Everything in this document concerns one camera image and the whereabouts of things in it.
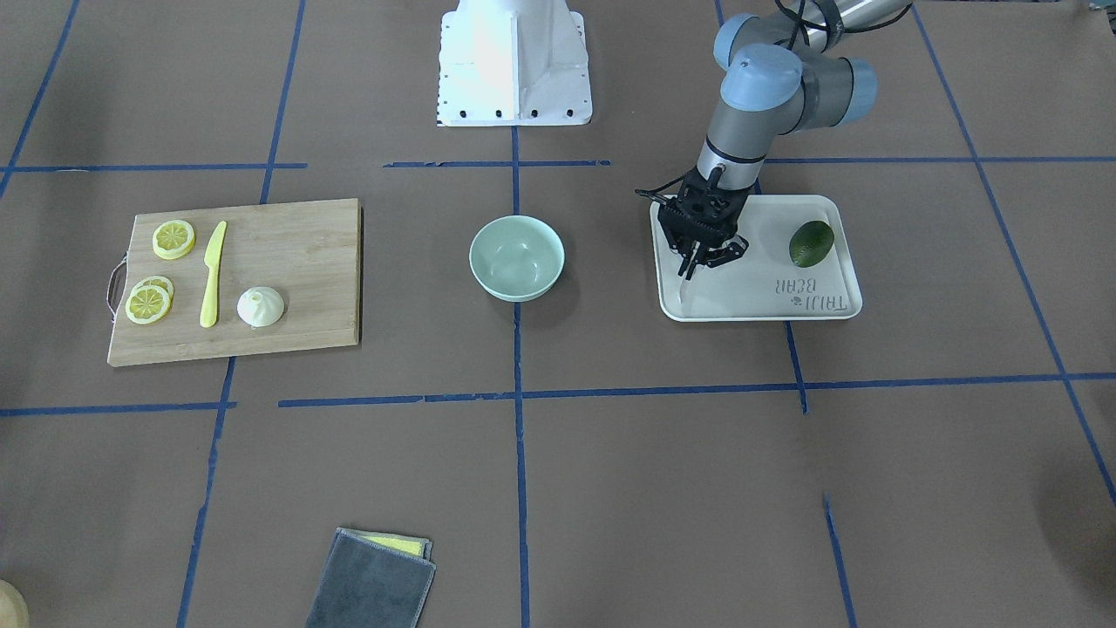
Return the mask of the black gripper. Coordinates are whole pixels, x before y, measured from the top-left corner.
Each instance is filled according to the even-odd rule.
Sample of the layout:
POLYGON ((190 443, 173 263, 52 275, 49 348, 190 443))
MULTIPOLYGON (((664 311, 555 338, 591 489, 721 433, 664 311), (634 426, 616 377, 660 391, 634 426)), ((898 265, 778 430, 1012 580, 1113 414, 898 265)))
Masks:
POLYGON ((716 268, 745 254, 749 242, 738 234, 738 220, 749 189, 722 189, 720 174, 690 168, 660 189, 635 194, 660 204, 658 221, 672 250, 682 255, 679 276, 690 281, 698 267, 716 268))

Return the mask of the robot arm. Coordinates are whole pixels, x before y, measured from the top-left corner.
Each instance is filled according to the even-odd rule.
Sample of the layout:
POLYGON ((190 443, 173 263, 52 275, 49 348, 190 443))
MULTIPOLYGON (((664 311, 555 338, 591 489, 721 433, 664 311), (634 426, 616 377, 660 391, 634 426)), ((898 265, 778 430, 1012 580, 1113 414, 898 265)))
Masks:
POLYGON ((661 187, 641 191, 657 203, 681 278, 745 253, 738 222, 778 136, 868 115, 881 89, 876 71, 827 51, 908 11, 908 1, 779 1, 773 15, 739 13, 721 25, 713 56, 725 75, 698 162, 667 182, 673 196, 661 187))

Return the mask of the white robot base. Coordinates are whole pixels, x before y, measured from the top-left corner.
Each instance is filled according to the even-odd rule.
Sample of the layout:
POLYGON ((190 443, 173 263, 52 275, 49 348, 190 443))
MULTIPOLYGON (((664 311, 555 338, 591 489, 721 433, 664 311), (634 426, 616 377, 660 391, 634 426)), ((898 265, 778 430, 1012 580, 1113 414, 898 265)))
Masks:
POLYGON ((593 119, 585 20, 566 1, 459 1, 439 35, 439 126, 593 119))

